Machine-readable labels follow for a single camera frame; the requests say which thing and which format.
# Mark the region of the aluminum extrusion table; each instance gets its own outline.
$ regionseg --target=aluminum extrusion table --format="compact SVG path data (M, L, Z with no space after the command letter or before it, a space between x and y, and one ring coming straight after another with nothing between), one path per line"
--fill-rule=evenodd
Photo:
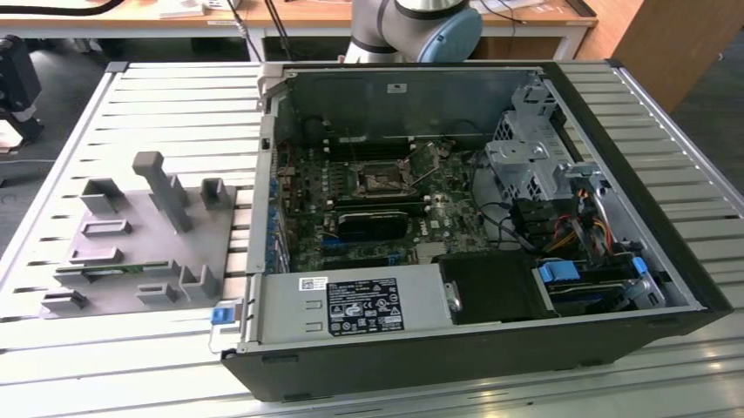
M161 151L185 186L238 187L227 272L243 285L261 112L258 67L131 64L103 76L0 261L3 416L675 416L744 406L744 201L624 69L561 67L736 308L698 332L603 367L523 374L332 399L262 403L210 350L211 310L36 318L66 256L91 177L119 178ZM579 144L585 158L588 149ZM137 176L121 182L143 187Z

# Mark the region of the white sticker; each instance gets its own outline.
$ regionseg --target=white sticker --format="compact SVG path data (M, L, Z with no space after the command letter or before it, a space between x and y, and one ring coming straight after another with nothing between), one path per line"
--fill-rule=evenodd
M326 290L328 277L301 277L301 291Z
M388 93L405 93L408 92L408 84L388 84Z

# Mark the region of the motherboard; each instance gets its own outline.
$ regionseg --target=motherboard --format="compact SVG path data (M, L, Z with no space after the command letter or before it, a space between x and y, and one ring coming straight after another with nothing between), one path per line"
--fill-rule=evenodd
M428 264L489 249L471 200L473 158L448 138L281 146L292 271Z

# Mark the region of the barcode sticker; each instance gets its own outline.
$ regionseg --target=barcode sticker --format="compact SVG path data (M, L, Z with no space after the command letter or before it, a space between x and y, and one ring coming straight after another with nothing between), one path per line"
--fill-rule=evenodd
M301 291L326 290L328 277L301 277Z

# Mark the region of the floor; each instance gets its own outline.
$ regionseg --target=floor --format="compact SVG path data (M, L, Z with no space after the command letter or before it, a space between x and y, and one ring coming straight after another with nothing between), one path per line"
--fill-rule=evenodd
M346 40L332 39L317 44L294 43L293 49L312 59L336 59ZM282 52L270 40L270 59ZM234 40L158 39L107 42L103 47L125 61L214 61L243 58L243 44ZM83 55L58 43L51 51L35 51L31 59L39 72L43 92L38 99L38 116L46 126L40 138L8 159L54 159L72 132L75 123L106 68L99 55ZM744 31L700 80L672 117L702 147L734 185L744 190ZM51 164L0 164L0 253L4 253L15 229L22 222L39 191Z

